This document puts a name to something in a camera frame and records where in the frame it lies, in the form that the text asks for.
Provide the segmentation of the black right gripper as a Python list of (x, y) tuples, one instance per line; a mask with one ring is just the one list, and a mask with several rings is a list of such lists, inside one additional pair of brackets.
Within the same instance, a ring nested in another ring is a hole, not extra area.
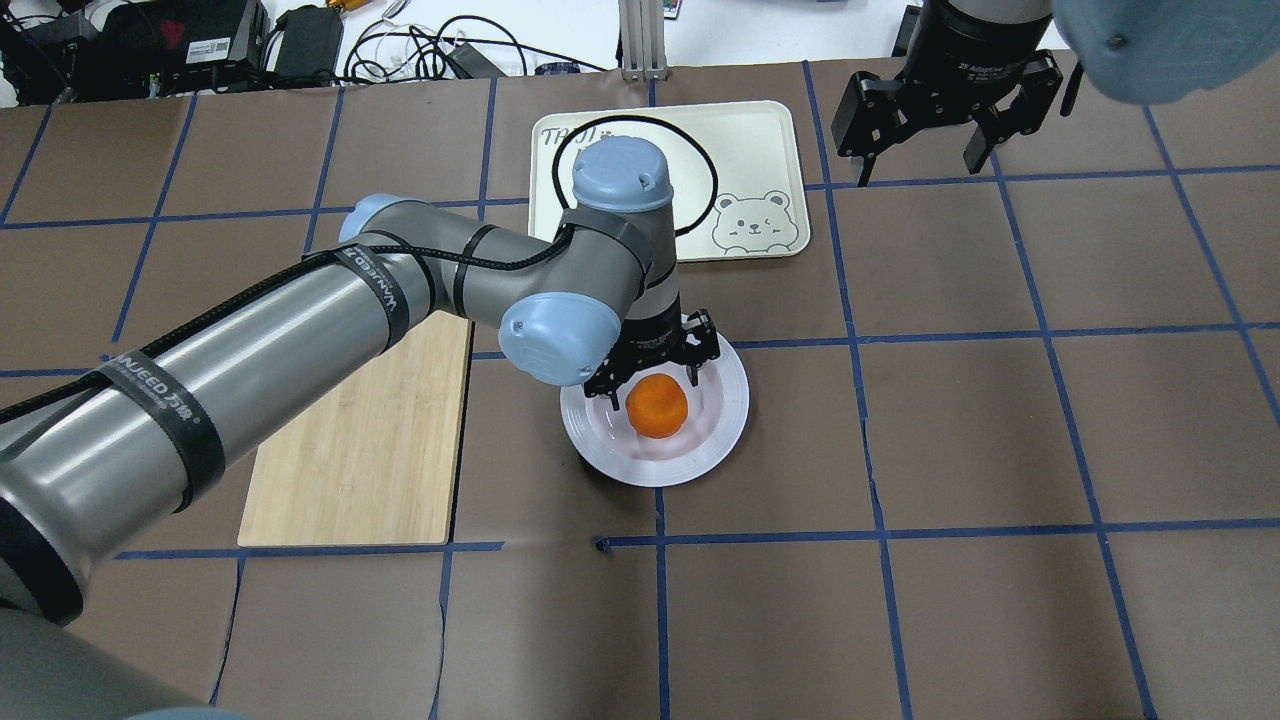
[[(896, 79), (851, 74), (831, 123), (837, 154), (870, 182), (877, 158), (913, 129), (977, 124), (963, 159), (972, 176), (1015, 135), (1039, 131), (1062, 85), (1039, 49), (1050, 1), (925, 1)], [(996, 106), (1006, 97), (1011, 104)]]

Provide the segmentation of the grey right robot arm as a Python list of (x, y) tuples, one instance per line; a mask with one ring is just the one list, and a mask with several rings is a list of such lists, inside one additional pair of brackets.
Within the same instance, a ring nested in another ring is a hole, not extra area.
[(924, 1), (892, 78), (854, 73), (831, 124), (865, 186), (881, 155), (925, 129), (972, 123), (980, 172), (1011, 137), (1068, 117), (1083, 81), (1116, 102), (1176, 102), (1277, 51), (1275, 1)]

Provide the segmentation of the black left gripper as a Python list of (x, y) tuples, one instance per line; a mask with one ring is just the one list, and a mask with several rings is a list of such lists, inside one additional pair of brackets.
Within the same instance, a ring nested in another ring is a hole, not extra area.
[(701, 369), (719, 357), (719, 333), (708, 310), (684, 314), (681, 302), (675, 300), (653, 316), (622, 323), (620, 337), (600, 370), (584, 383), (584, 396), (620, 405), (622, 384), (643, 370), (667, 363), (684, 366), (690, 386), (699, 387)]

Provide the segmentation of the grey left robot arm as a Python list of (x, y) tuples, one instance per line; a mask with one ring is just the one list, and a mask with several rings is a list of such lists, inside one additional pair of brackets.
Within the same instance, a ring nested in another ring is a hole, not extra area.
[(3, 716), (219, 719), (68, 632), (93, 569), (434, 313), (494, 327), (535, 379), (614, 397), (721, 354), (684, 315), (675, 191), (650, 141), (577, 152), (550, 242), (378, 193), (314, 252), (76, 380), (3, 410)]

